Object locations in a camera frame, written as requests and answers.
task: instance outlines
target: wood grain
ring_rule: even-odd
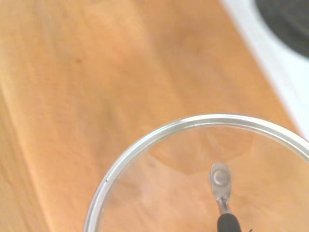
[[[0,32],[1,231],[81,231],[110,165],[171,120],[293,129],[218,1],[3,0]]]

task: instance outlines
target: stove burner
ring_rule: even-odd
[[[255,0],[255,3],[273,33],[309,58],[309,0]]]

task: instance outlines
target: white stovetop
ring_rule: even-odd
[[[254,0],[221,0],[298,131],[309,139],[309,59],[283,44]]]

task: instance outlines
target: clear glass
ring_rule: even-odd
[[[219,211],[209,184],[216,162],[232,172],[229,205],[243,232],[309,231],[308,143],[275,124],[267,126],[280,136],[252,125],[189,127],[150,143],[109,185],[99,231],[217,231]]]

